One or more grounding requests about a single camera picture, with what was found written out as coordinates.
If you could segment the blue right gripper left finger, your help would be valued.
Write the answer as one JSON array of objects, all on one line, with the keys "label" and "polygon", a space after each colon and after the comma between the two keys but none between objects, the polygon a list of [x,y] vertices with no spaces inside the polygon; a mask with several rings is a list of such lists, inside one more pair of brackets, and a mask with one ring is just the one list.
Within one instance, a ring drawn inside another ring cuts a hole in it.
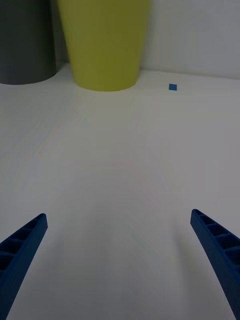
[{"label": "blue right gripper left finger", "polygon": [[0,319],[7,318],[47,229],[41,213],[0,243]]}]

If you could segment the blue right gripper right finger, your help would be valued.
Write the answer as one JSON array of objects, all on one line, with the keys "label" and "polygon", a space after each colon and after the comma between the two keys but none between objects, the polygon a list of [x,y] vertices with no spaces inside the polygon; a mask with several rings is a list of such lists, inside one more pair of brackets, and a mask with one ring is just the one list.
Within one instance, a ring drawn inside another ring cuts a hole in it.
[{"label": "blue right gripper right finger", "polygon": [[190,224],[235,318],[240,319],[240,239],[197,209],[191,212]]}]

